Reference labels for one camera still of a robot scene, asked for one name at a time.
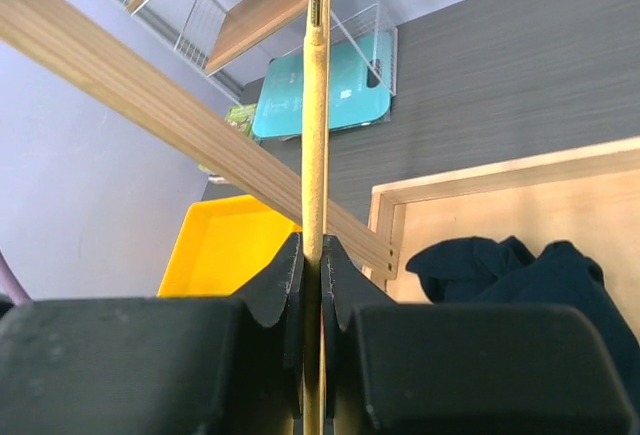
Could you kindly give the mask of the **yellow plastic tray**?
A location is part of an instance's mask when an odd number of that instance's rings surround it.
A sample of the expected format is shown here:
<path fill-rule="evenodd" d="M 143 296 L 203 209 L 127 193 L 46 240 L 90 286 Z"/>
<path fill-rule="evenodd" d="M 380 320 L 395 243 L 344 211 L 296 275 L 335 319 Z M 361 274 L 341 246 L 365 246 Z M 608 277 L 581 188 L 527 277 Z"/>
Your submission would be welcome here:
<path fill-rule="evenodd" d="M 157 295 L 230 295 L 300 230 L 251 195 L 196 202 L 187 210 Z"/>

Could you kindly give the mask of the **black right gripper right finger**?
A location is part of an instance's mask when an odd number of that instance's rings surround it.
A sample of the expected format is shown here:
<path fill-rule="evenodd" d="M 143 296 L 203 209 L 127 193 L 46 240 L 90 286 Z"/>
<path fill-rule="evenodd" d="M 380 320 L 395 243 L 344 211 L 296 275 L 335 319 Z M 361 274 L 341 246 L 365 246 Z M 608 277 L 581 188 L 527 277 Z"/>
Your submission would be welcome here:
<path fill-rule="evenodd" d="M 631 434 L 596 327 L 549 304 L 405 304 L 324 240 L 326 410 L 337 434 Z"/>

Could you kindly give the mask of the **yellow clothes hanger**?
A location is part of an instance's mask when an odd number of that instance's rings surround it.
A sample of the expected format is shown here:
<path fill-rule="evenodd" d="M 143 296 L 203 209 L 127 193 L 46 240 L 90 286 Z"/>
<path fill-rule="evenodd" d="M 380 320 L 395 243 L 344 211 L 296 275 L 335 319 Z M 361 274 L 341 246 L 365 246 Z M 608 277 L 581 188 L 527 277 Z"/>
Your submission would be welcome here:
<path fill-rule="evenodd" d="M 309 0 L 303 44 L 301 203 L 304 253 L 303 432 L 321 434 L 324 358 L 321 259 L 327 229 L 331 0 Z"/>

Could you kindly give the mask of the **navy maroon tank top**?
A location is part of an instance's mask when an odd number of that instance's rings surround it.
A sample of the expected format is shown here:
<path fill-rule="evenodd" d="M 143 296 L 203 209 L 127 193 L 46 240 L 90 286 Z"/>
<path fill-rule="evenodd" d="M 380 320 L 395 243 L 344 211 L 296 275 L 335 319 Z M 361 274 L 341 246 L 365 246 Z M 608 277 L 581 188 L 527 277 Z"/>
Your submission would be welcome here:
<path fill-rule="evenodd" d="M 571 242 L 552 242 L 535 256 L 514 236 L 449 239 L 412 255 L 405 268 L 433 303 L 545 303 L 579 310 L 598 330 L 639 407 L 638 340 L 607 292 L 600 265 Z"/>

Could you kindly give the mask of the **wooden clothes rack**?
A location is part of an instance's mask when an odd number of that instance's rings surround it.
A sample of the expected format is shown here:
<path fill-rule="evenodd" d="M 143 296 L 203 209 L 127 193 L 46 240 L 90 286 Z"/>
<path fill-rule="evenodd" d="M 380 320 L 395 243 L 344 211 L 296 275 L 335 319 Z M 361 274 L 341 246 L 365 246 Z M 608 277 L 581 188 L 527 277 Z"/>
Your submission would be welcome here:
<path fill-rule="evenodd" d="M 554 115 L 639 111 L 639 52 L 621 21 L 639 0 L 599 0 L 605 29 L 580 23 L 598 41 L 594 56 L 563 63 L 557 81 L 535 93 Z M 66 0 L 1 0 L 1 34 L 13 47 L 195 160 L 214 166 L 246 192 L 291 219 L 302 210 L 300 178 L 242 138 L 211 110 Z M 420 243 L 455 235 L 521 236 L 532 247 L 568 239 L 602 266 L 606 286 L 631 323 L 639 318 L 639 140 L 579 148 L 427 175 L 372 190 L 364 225 L 337 204 L 329 230 L 395 297 L 418 294 L 397 261 Z"/>

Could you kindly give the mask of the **green paperback book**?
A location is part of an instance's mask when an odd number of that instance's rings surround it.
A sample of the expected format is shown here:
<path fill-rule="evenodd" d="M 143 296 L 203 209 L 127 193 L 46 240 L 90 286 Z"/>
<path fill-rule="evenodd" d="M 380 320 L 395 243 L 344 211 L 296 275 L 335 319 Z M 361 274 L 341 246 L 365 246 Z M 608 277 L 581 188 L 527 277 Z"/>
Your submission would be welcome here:
<path fill-rule="evenodd" d="M 233 105 L 229 108 L 225 120 L 235 127 L 238 131 L 246 135 L 249 139 L 257 144 L 261 143 L 261 139 L 254 133 L 253 125 L 257 111 L 257 104 Z M 221 175 L 213 172 L 204 165 L 198 166 L 199 170 L 206 173 L 208 181 L 213 184 L 227 184 L 228 181 Z"/>

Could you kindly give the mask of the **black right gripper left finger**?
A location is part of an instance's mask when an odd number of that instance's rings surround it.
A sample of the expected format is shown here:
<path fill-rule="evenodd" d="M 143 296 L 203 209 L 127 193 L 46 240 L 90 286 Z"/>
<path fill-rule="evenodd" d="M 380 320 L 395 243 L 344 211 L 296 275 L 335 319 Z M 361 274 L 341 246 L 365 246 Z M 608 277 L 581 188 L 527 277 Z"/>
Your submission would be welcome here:
<path fill-rule="evenodd" d="M 228 296 L 1 304 L 5 434 L 290 434 L 302 240 Z"/>

